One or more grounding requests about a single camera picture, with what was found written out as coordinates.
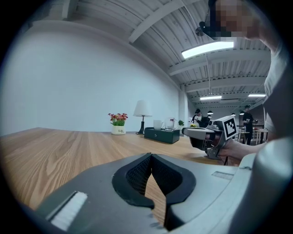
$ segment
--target ceiling light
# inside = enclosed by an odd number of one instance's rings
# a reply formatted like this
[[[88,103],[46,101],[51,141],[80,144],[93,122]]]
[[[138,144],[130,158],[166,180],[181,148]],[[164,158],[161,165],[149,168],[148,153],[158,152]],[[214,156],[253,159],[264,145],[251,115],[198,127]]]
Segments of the ceiling light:
[[[249,94],[248,97],[265,97],[265,94]]]
[[[209,97],[201,97],[201,100],[210,100],[210,99],[221,99],[222,96],[209,96]]]
[[[213,50],[219,50],[219,49],[228,49],[233,48],[234,42],[213,42],[208,43],[202,46],[197,46],[188,50],[185,50],[182,52],[183,58],[187,59],[192,56],[196,56],[201,53],[210,52]]]

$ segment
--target glass pitcher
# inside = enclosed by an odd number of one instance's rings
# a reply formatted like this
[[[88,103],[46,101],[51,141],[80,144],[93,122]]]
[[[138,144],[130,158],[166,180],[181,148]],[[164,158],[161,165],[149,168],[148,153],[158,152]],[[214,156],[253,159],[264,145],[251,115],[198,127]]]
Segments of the glass pitcher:
[[[173,130],[175,130],[176,128],[178,128],[178,120],[176,120],[175,118],[166,118],[165,119],[165,130],[172,132]]]

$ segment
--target white lampshade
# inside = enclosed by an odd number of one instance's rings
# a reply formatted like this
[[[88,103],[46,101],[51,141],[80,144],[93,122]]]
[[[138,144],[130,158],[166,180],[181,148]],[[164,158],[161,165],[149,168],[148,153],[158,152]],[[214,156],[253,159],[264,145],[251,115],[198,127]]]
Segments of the white lampshade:
[[[151,104],[146,100],[139,100],[136,104],[136,109],[134,110],[133,116],[152,116]]]

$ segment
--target flower pot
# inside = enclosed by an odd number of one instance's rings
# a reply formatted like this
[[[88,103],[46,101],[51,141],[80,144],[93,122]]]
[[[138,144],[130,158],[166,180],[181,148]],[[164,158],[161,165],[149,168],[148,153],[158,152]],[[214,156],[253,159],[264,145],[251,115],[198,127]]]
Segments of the flower pot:
[[[112,126],[113,135],[124,135],[126,133],[125,126]]]

